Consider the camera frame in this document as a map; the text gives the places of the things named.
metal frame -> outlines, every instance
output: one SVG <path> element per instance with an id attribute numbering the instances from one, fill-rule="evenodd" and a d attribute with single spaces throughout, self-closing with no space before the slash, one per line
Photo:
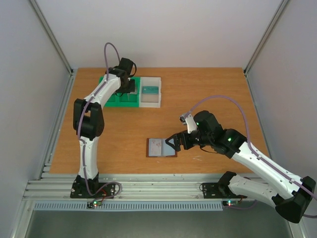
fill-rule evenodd
<path id="1" fill-rule="evenodd" d="M 31 5 L 31 7 L 33 8 L 35 14 L 37 15 L 40 23 L 42 24 L 44 30 L 46 31 L 49 39 L 51 40 L 51 42 L 53 44 L 53 46 L 55 47 L 57 53 L 59 54 L 61 60 L 63 61 L 67 71 L 69 72 L 69 74 L 72 74 L 73 70 L 72 70 L 72 68 L 71 68 L 66 56 L 64 55 L 61 47 L 59 46 L 59 43 L 56 40 L 56 38 L 55 38 L 55 36 L 53 34 L 53 31 L 51 30 L 48 22 L 46 21 L 46 19 L 45 19 L 43 13 L 42 13 L 37 1 L 36 0 L 29 0 L 29 3 Z"/>
<path id="2" fill-rule="evenodd" d="M 67 210 L 67 204 L 69 206 L 70 204 L 77 204 L 78 202 L 81 204 L 82 202 L 88 201 L 88 199 L 69 198 L 70 188 L 75 179 L 75 175 L 44 174 L 46 175 L 44 175 L 41 180 L 28 182 L 11 235 L 12 238 L 25 237 L 32 213 L 37 209 L 38 206 L 36 205 L 38 203 L 62 203 L 66 204 L 64 208 Z M 100 175 L 100 181 L 118 181 L 124 188 L 118 197 L 108 203 L 121 204 L 121 207 L 124 206 L 124 204 L 131 203 L 131 201 L 140 204 L 176 203 L 181 206 L 182 204 L 198 205 L 201 203 L 216 204 L 216 202 L 220 202 L 221 199 L 208 199 L 208 201 L 203 199 L 203 194 L 199 190 L 199 186 L 203 182 L 215 182 L 221 175 L 222 174 L 103 174 Z M 248 176 L 255 181 L 262 181 L 255 174 L 241 175 Z M 83 205 L 80 206 L 80 204 L 78 209 L 84 210 Z M 166 210 L 175 210 L 175 208 L 167 208 Z M 100 211 L 107 211 L 107 209 L 101 208 Z M 289 226 L 294 238 L 307 238 L 306 229 L 302 221 L 299 224 L 289 223 Z"/>
<path id="3" fill-rule="evenodd" d="M 66 88 L 64 90 L 60 105 L 58 107 L 58 111 L 56 117 L 54 119 L 54 126 L 50 132 L 50 139 L 46 145 L 45 155 L 40 162 L 40 167 L 36 173 L 36 178 L 40 179 L 42 176 L 42 172 L 47 169 L 45 165 L 52 162 L 53 154 L 56 148 L 56 144 L 59 138 L 60 128 L 62 126 L 62 122 L 65 117 L 67 105 L 69 102 L 69 97 L 71 95 L 72 88 L 74 86 L 75 77 L 77 74 L 77 70 L 74 70 L 73 73 L 69 76 Z"/>
<path id="4" fill-rule="evenodd" d="M 282 0 L 280 5 L 278 6 L 271 22 L 269 23 L 269 25 L 267 26 L 259 44 L 256 47 L 256 50 L 254 51 L 253 55 L 251 56 L 250 61 L 248 62 L 244 73 L 246 74 L 246 76 L 248 75 L 251 67 L 253 66 L 255 60 L 257 59 L 258 55 L 260 54 L 261 50 L 263 49 L 265 43 L 267 42 L 267 40 L 269 39 L 271 33 L 273 32 L 276 24 L 278 23 L 278 21 L 280 20 L 282 14 L 284 13 L 286 7 L 288 6 L 289 2 L 291 0 Z"/>

wooden tabletop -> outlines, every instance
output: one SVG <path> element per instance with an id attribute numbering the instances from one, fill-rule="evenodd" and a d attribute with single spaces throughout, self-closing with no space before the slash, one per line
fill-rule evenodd
<path id="1" fill-rule="evenodd" d="M 104 68 L 78 69 L 67 106 L 50 173 L 76 174 L 80 148 L 73 129 L 73 103 L 84 98 L 98 85 Z M 168 138 L 185 130 L 179 116 L 210 95 L 232 97 L 247 115 L 251 139 L 267 154 L 258 118 L 241 68 L 138 68 L 136 76 L 161 77 L 161 108 L 104 108 L 105 129 L 98 144 L 98 169 L 110 174 L 165 173 L 248 173 L 246 167 L 219 154 L 198 147 L 182 150 L 178 157 L 147 158 L 147 138 Z M 245 134 L 244 122 L 237 107 L 226 99 L 211 99 L 201 110 L 213 113 L 223 128 Z"/>

white panel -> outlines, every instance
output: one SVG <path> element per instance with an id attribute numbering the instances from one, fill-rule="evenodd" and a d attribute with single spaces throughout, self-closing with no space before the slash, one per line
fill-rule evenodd
<path id="1" fill-rule="evenodd" d="M 0 237 L 35 178 L 67 71 L 27 0 L 0 1 Z"/>
<path id="2" fill-rule="evenodd" d="M 292 0 L 249 74 L 272 157 L 317 180 L 317 1 Z M 312 201 L 307 214 L 317 215 Z M 316 219 L 304 219 L 316 237 Z"/>
<path id="3" fill-rule="evenodd" d="M 104 67 L 107 41 L 140 67 L 245 67 L 280 0 L 38 3 L 73 67 Z"/>
<path id="4" fill-rule="evenodd" d="M 100 206 L 87 208 L 87 202 L 38 201 L 36 211 L 222 211 L 221 201 L 104 201 Z"/>

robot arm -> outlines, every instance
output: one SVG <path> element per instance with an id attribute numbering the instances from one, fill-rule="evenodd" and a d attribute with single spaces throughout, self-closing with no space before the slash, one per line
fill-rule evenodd
<path id="1" fill-rule="evenodd" d="M 80 133 L 80 169 L 73 184 L 73 191 L 82 198 L 91 197 L 99 189 L 97 168 L 97 145 L 105 122 L 103 106 L 113 93 L 130 93 L 135 91 L 135 81 L 130 79 L 134 62 L 121 58 L 119 66 L 109 68 L 108 77 L 105 75 L 97 88 L 84 99 L 74 102 L 73 128 Z"/>
<path id="2" fill-rule="evenodd" d="M 297 184 L 314 192 L 316 182 L 310 178 L 301 178 L 272 161 L 253 144 L 250 149 L 247 138 L 234 129 L 223 129 L 215 116 L 208 111 L 197 113 L 194 117 L 180 117 L 187 130 L 174 134 L 165 142 L 176 151 L 183 145 L 185 150 L 194 146 L 210 146 L 215 152 L 233 159 L 260 176 L 266 183 L 254 182 L 236 173 L 226 172 L 218 182 L 224 197 L 230 194 L 243 195 L 264 202 L 276 209 L 286 220 L 298 223 L 307 209 L 312 197 Z M 287 174 L 286 179 L 281 171 Z"/>

purple cable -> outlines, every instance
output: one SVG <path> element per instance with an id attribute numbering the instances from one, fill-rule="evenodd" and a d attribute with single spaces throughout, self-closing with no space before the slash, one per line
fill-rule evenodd
<path id="1" fill-rule="evenodd" d="M 112 43 L 110 43 L 110 42 L 105 43 L 104 55 L 105 55 L 105 63 L 106 63 L 106 80 L 105 80 L 105 82 L 103 82 L 103 83 L 99 86 L 99 88 L 95 91 L 94 95 L 97 95 L 97 94 L 100 92 L 100 90 L 102 90 L 102 88 L 107 84 L 107 81 L 108 81 L 108 78 L 109 78 L 109 67 L 108 67 L 108 60 L 107 60 L 107 56 L 106 56 L 106 48 L 107 48 L 107 45 L 111 45 L 111 46 L 114 48 L 114 50 L 115 50 L 115 52 L 116 52 L 116 54 L 117 54 L 117 56 L 118 56 L 118 60 L 119 60 L 119 62 L 120 62 L 120 56 L 119 56 L 119 53 L 118 53 L 118 50 L 116 49 L 116 47 L 115 47 Z M 83 123 L 83 119 L 84 119 L 85 112 L 86 112 L 86 110 L 87 110 L 87 108 L 88 108 L 88 105 L 90 104 L 90 102 L 91 102 L 93 99 L 94 99 L 94 96 L 92 96 L 92 97 L 88 100 L 88 102 L 85 104 L 84 109 L 83 109 L 83 112 L 82 112 L 82 114 L 81 114 L 81 116 L 80 116 L 80 119 L 79 119 L 78 131 L 77 131 L 78 140 L 84 143 L 84 145 L 83 145 L 83 154 L 82 154 L 82 157 L 83 157 L 83 167 L 84 167 L 83 170 L 84 170 L 85 184 L 86 184 L 87 191 L 88 191 L 89 195 L 91 195 L 91 196 L 94 196 L 95 194 L 97 194 L 98 192 L 100 192 L 105 186 L 107 186 L 107 185 L 109 185 L 109 184 L 111 184 L 111 183 L 114 183 L 114 184 L 118 185 L 119 189 L 118 189 L 118 192 L 117 192 L 117 193 L 115 193 L 115 194 L 112 195 L 112 196 L 105 197 L 105 198 L 112 198 L 112 197 L 117 196 L 117 195 L 119 194 L 119 192 L 121 191 L 121 184 L 120 184 L 120 183 L 118 183 L 118 182 L 108 182 L 108 183 L 105 183 L 101 188 L 99 188 L 99 189 L 97 190 L 97 192 L 96 192 L 95 194 L 92 194 L 92 193 L 90 192 L 89 185 L 88 185 L 88 179 L 87 179 L 87 173 L 86 173 L 86 161 L 85 161 L 86 142 L 85 142 L 83 139 L 80 138 L 80 131 L 81 131 L 81 126 L 82 126 L 82 123 Z"/>
<path id="2" fill-rule="evenodd" d="M 250 136 L 250 131 L 249 131 L 249 126 L 248 126 L 248 121 L 247 121 L 247 117 L 245 115 L 245 113 L 243 112 L 243 109 L 242 107 L 232 98 L 230 97 L 227 97 L 227 96 L 223 96 L 223 95 L 214 95 L 214 96 L 209 96 L 209 97 L 206 97 L 204 99 L 202 99 L 200 102 L 198 102 L 195 106 L 193 106 L 189 112 L 187 112 L 185 115 L 184 115 L 184 119 L 186 117 L 188 117 L 188 115 L 190 113 L 192 113 L 192 111 L 198 107 L 201 103 L 209 100 L 209 99 L 212 99 L 212 98 L 225 98 L 225 99 L 228 99 L 230 100 L 231 102 L 233 102 L 237 107 L 238 109 L 240 110 L 241 114 L 242 114 L 242 117 L 243 117 L 243 120 L 244 120 L 244 125 L 245 125 L 245 128 L 246 128 L 246 132 L 247 132 L 247 141 L 248 141 L 248 146 L 251 150 L 251 152 L 253 154 L 256 155 L 256 157 L 258 159 L 260 159 L 261 161 L 263 161 L 264 163 L 266 163 L 268 166 L 270 166 L 272 169 L 274 169 L 276 172 L 278 172 L 280 175 L 282 175 L 283 177 L 285 177 L 287 180 L 289 180 L 290 182 L 294 183 L 295 185 L 297 185 L 298 187 L 300 187 L 302 190 L 304 190 L 306 193 L 308 193 L 310 196 L 312 196 L 315 200 L 317 200 L 317 195 L 313 194 L 311 191 L 309 191 L 307 188 L 305 188 L 304 186 L 302 186 L 301 184 L 299 184 L 298 182 L 296 181 L 292 181 L 292 179 L 287 175 L 285 174 L 283 171 L 279 170 L 277 167 L 275 167 L 274 165 L 272 165 L 269 161 L 267 161 L 266 159 L 264 159 L 263 157 L 261 157 L 253 148 L 252 148 L 252 145 L 251 145 L 251 136 Z M 308 216 L 308 215 L 303 215 L 305 217 L 314 217 L 314 218 L 317 218 L 317 216 Z"/>
<path id="3" fill-rule="evenodd" d="M 257 200 L 254 200 L 252 205 L 250 207 L 237 207 L 237 206 L 225 206 L 226 208 L 236 209 L 236 210 L 249 210 L 251 208 L 254 208 L 256 204 L 258 203 Z"/>

